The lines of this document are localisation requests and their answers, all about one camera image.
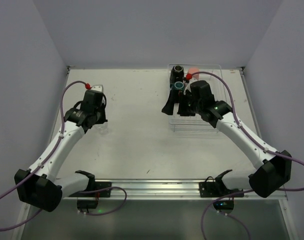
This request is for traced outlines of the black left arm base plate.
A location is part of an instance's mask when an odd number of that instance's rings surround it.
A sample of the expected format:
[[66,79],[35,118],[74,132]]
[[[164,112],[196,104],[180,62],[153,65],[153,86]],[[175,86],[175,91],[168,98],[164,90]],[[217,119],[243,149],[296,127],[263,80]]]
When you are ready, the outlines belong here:
[[[94,191],[94,190],[102,190],[105,188],[109,188],[112,186],[112,183],[109,181],[95,181],[92,186],[87,187],[84,191]],[[100,192],[95,192],[95,193],[81,193],[81,192],[76,192],[69,197],[73,198],[109,198],[111,196],[111,190],[104,190]]]

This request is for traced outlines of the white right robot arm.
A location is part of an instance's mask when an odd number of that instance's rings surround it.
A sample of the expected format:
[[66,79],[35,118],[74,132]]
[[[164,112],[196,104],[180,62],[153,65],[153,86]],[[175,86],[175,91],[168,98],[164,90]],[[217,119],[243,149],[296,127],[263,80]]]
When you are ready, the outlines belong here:
[[177,81],[170,84],[168,100],[162,113],[171,116],[178,104],[178,115],[199,115],[214,129],[227,136],[248,158],[254,171],[248,173],[225,170],[207,183],[205,189],[221,197],[237,190],[253,190],[267,198],[291,178],[291,155],[278,151],[265,143],[241,120],[232,106],[223,100],[215,100],[210,84],[205,80],[192,79],[188,84]]

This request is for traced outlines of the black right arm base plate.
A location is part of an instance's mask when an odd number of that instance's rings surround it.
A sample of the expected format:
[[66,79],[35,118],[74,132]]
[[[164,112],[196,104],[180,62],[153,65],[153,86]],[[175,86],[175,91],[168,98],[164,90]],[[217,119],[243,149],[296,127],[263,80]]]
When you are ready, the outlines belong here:
[[198,184],[201,198],[219,198],[241,192],[240,189],[227,189],[224,184],[215,181],[204,181]]

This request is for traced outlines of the clear faceted glass cup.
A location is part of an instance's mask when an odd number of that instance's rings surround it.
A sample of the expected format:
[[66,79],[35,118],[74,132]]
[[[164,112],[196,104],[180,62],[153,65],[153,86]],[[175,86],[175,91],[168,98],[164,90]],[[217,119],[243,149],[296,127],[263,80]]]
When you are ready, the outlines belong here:
[[97,130],[97,132],[102,136],[105,136],[109,133],[108,122],[105,122],[103,124],[97,124],[94,127]]

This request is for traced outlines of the teal mug white inside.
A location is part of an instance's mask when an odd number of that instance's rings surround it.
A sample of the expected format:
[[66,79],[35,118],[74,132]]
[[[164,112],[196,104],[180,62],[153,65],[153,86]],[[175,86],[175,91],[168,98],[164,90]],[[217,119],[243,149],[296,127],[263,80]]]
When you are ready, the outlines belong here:
[[172,86],[173,90],[182,91],[185,89],[185,84],[181,81],[177,81]]

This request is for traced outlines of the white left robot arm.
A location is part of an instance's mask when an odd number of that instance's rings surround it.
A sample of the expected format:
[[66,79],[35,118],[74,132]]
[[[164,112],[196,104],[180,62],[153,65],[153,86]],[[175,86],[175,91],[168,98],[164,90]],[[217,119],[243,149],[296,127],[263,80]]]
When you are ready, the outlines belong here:
[[95,190],[95,176],[89,172],[77,170],[63,178],[57,175],[87,131],[107,122],[106,105],[103,86],[95,85],[85,91],[83,100],[65,113],[60,130],[41,156],[28,169],[19,169],[14,175],[20,201],[52,212],[63,198]]

